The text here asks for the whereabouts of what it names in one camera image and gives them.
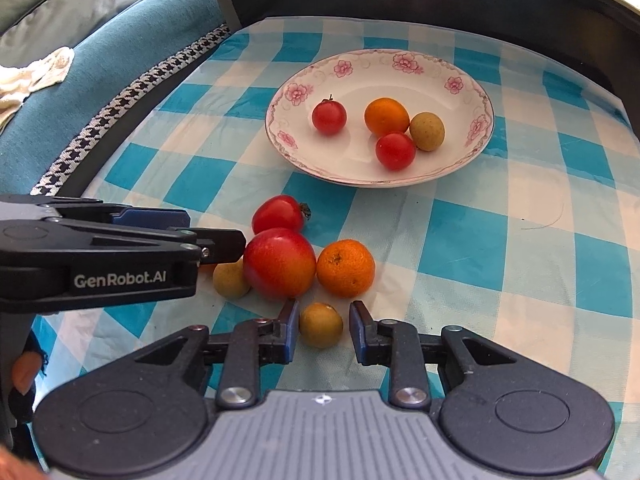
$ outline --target towel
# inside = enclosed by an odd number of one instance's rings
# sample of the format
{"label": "towel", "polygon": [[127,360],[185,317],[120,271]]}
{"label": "towel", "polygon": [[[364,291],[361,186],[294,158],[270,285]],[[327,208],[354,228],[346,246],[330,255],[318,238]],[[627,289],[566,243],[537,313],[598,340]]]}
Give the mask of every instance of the towel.
{"label": "towel", "polygon": [[74,60],[74,51],[63,46],[25,68],[0,65],[0,134],[32,92],[61,83]]}

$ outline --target red apple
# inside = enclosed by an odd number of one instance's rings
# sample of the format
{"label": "red apple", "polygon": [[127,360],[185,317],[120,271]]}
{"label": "red apple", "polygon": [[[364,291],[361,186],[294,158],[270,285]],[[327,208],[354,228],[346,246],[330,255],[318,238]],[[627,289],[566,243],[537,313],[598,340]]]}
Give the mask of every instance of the red apple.
{"label": "red apple", "polygon": [[259,294],[295,298],[309,290],[316,275],[313,247],[300,233],[282,227],[255,235],[244,250],[244,277]]}

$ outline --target blue checkered tablecloth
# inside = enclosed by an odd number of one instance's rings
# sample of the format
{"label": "blue checkered tablecloth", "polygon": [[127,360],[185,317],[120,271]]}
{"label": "blue checkered tablecloth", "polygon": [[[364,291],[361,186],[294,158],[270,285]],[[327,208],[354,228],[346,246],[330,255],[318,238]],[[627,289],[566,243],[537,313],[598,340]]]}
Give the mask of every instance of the blue checkered tablecloth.
{"label": "blue checkered tablecloth", "polygon": [[[441,57],[485,88],[493,137],[463,169],[404,189],[354,189],[294,171],[268,143],[271,97],[309,63],[348,50]],[[268,19],[241,30],[167,97],[100,172],[88,196],[180,207],[192,224],[239,228],[286,193],[307,202],[317,252],[339,238],[369,247],[378,270],[364,301],[375,318],[426,333],[461,324],[597,389],[616,414],[602,471],[640,477],[640,145],[620,101],[560,64],[481,36],[408,23]],[[39,393],[204,323],[224,332],[273,316],[251,293],[225,302],[201,273],[194,298],[40,318],[50,354]],[[347,301],[313,288],[312,300]],[[436,375],[434,392],[439,394]],[[219,370],[210,386],[215,387]],[[327,351],[298,346],[264,388],[377,388],[385,369],[357,365],[345,335]]]}

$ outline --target floral plate rim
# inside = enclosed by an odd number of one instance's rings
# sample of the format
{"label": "floral plate rim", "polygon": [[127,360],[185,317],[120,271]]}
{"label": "floral plate rim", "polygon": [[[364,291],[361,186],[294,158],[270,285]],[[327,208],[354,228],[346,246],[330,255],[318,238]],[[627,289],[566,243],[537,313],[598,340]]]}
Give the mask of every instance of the floral plate rim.
{"label": "floral plate rim", "polygon": [[[414,58],[418,56],[427,60],[428,62],[439,64],[440,66],[443,66],[448,70],[453,70],[460,76],[466,76],[469,78],[472,84],[472,89],[478,94],[479,98],[482,101],[482,104],[484,105],[483,120],[488,120],[489,122],[484,132],[484,135],[482,135],[478,139],[478,142],[476,142],[476,144],[473,146],[473,148],[469,152],[465,153],[465,155],[463,155],[462,158],[459,158],[454,163],[449,164],[448,166],[437,168],[436,170],[431,171],[429,173],[423,173],[417,176],[411,176],[407,178],[393,178],[393,179],[385,179],[385,180],[369,180],[369,179],[363,180],[363,179],[345,178],[343,176],[331,174],[324,170],[320,170],[319,168],[309,167],[304,162],[298,160],[298,158],[295,157],[290,152],[291,149],[297,148],[297,146],[295,145],[295,140],[285,132],[281,132],[281,131],[274,132],[271,129],[271,124],[275,120],[274,118],[275,108],[280,102],[280,100],[283,98],[283,96],[285,95],[285,92],[286,92],[285,89],[287,88],[287,86],[289,84],[292,84],[300,76],[306,75],[307,73],[312,72],[313,70],[326,65],[332,60],[337,60],[339,62],[340,56],[362,56],[365,54],[375,54],[375,53],[391,54],[391,55],[410,54]],[[423,73],[423,71],[421,70],[415,71],[415,73],[420,75],[421,73]],[[477,120],[478,118],[472,121],[472,124],[470,126],[471,128],[474,126],[474,123]],[[489,97],[488,93],[484,90],[484,88],[480,85],[480,83],[478,83],[467,72],[457,67],[453,63],[450,63],[449,61],[446,61],[439,57],[430,56],[430,54],[424,54],[421,52],[416,52],[411,50],[402,50],[397,48],[363,48],[359,50],[350,50],[347,52],[341,52],[340,54],[335,54],[333,56],[322,58],[318,61],[310,63],[308,66],[304,67],[303,69],[299,70],[298,72],[293,74],[291,77],[289,77],[278,88],[273,98],[271,99],[269,106],[267,107],[267,112],[264,118],[264,126],[265,126],[266,134],[270,143],[273,145],[274,148],[276,148],[278,153],[285,160],[290,162],[293,166],[295,166],[299,170],[304,171],[305,173],[310,174],[311,176],[314,176],[316,178],[319,178],[321,180],[325,180],[328,182],[334,182],[336,184],[343,184],[344,186],[351,186],[351,187],[404,187],[404,186],[412,186],[414,184],[421,184],[423,182],[428,182],[430,180],[436,180],[438,178],[451,174],[454,171],[459,170],[460,168],[462,168],[463,166],[466,166],[468,163],[474,160],[485,149],[485,147],[487,146],[487,144],[489,143],[489,141],[493,136],[494,127],[495,127],[495,113],[494,113],[493,103],[491,102],[491,98]],[[292,142],[286,141],[288,137],[291,137]]]}

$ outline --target blue couch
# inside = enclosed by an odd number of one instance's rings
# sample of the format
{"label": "blue couch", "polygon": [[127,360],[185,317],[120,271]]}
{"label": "blue couch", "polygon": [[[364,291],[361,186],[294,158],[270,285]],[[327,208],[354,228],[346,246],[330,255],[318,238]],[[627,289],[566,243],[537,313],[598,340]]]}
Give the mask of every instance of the blue couch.
{"label": "blue couch", "polygon": [[124,87],[222,23],[216,0],[139,0],[103,25],[65,81],[32,94],[0,135],[0,192],[29,193]]}

